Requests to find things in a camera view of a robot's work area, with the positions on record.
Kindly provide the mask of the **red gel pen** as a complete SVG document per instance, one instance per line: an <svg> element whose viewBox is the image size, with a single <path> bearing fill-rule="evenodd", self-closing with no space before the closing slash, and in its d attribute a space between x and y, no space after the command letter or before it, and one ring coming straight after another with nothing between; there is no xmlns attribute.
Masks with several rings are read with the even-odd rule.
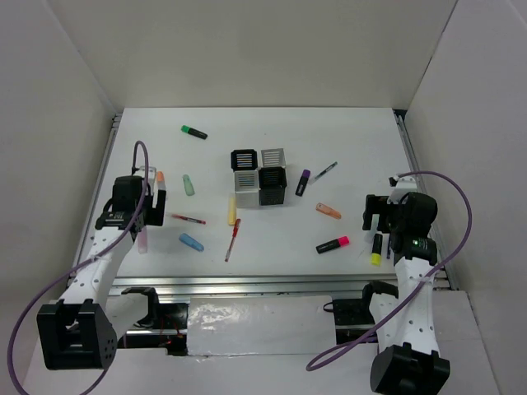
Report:
<svg viewBox="0 0 527 395"><path fill-rule="evenodd" d="M193 218L193 217L181 216L181 215L178 215L178 214L170 214L169 216L171 218L175 218L175 219L178 219L178 220L181 220L181 221L192 222L192 223L195 223L195 224L200 224L200 225L206 225L207 224L206 221L200 220L200 219L197 219L197 218Z"/></svg>

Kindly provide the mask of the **green black highlighter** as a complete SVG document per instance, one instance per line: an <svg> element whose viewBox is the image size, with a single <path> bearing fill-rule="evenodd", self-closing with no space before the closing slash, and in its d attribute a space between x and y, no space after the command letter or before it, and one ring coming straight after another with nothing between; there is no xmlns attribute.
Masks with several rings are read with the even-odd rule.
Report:
<svg viewBox="0 0 527 395"><path fill-rule="evenodd" d="M198 129L191 128L191 127L189 127L187 125L182 125L180 130L183 133L186 133L186 134L188 134L190 136L193 136L193 137L196 137L196 138L199 138L199 139L202 139L202 140L206 140L208 138L208 135L205 132L201 132Z"/></svg>

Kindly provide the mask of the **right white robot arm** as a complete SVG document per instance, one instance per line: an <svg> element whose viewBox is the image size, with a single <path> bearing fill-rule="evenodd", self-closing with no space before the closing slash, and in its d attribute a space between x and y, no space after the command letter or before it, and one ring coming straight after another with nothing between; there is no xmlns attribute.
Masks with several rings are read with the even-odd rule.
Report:
<svg viewBox="0 0 527 395"><path fill-rule="evenodd" d="M375 323L378 353L370 373L379 394L437 394L450 377L450 362L441 357L432 314L437 248L429 231L437 203L422 193L405 193L397 202L369 195L363 230L378 221L379 234L390 238L396 285L372 281L362 292L359 312Z"/></svg>

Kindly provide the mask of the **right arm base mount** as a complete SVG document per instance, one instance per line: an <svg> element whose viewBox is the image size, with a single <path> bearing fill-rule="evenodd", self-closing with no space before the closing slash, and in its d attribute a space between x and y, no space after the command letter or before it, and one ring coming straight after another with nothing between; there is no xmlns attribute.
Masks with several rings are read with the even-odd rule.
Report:
<svg viewBox="0 0 527 395"><path fill-rule="evenodd" d="M338 345L358 339L374 325L369 310L374 294L399 297L397 286L384 281L370 281L363 287L360 299L336 299L323 305L323 311L333 315Z"/></svg>

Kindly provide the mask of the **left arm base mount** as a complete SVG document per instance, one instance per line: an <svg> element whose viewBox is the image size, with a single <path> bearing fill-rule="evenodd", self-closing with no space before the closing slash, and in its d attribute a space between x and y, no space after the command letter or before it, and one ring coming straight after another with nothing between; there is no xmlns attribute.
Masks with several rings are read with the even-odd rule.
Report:
<svg viewBox="0 0 527 395"><path fill-rule="evenodd" d="M108 300L108 318L123 325L139 317L128 329L116 330L118 348L159 348L172 356L185 356L187 347L186 303L162 303L153 287L129 287Z"/></svg>

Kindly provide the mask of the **clear green gel pen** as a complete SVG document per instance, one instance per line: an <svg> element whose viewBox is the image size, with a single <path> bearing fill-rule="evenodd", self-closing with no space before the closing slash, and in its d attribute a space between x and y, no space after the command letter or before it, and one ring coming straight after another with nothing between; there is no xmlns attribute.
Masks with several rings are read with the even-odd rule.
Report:
<svg viewBox="0 0 527 395"><path fill-rule="evenodd" d="M337 162L337 161L333 162L331 165L329 165L328 167L326 167L324 170L320 171L318 174L316 174L315 176L313 176L312 178L310 178L309 183L310 183L310 184L315 183L315 182L318 181L320 178L322 178L324 175L326 175L329 171L331 171L333 168L335 168L337 165L338 165L338 162Z"/></svg>

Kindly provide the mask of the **red ballpoint pen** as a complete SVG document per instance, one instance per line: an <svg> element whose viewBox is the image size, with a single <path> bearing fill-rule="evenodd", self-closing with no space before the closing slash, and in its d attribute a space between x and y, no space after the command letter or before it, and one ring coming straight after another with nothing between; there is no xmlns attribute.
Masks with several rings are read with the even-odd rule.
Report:
<svg viewBox="0 0 527 395"><path fill-rule="evenodd" d="M237 236L239 228L240 228L240 223L241 223L241 219L240 218L236 219L236 222L235 222L234 227L233 227L232 235L231 235L231 242L229 244L228 250L226 251L226 256L225 256L225 259L224 259L224 262L226 262L226 263L228 263L229 260L230 260L231 251L232 251L234 243L236 241L236 236Z"/></svg>

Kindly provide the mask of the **purple black highlighter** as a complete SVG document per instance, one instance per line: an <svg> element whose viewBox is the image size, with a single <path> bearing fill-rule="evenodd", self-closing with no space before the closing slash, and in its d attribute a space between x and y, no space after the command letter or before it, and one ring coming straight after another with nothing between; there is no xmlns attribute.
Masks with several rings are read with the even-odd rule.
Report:
<svg viewBox="0 0 527 395"><path fill-rule="evenodd" d="M295 195L297 195L297 197L302 197L304 192L305 192L305 189L306 189L306 186L309 182L309 179L310 179L310 171L309 170L303 170L302 171L302 174L301 174L301 177L299 179L299 182L298 182L298 185L296 186L296 191L295 191Z"/></svg>

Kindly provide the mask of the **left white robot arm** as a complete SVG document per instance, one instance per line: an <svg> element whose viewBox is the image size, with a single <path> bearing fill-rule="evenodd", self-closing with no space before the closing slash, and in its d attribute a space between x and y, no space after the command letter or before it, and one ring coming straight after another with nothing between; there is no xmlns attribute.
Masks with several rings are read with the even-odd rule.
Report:
<svg viewBox="0 0 527 395"><path fill-rule="evenodd" d="M44 363L50 370L107 369L119 340L134 325L154 328L162 307L152 287L110 290L132 249L147 251L146 228L161 226L166 191L156 171L138 170L114 181L112 195L96 220L89 263L75 273L58 301L37 314Z"/></svg>

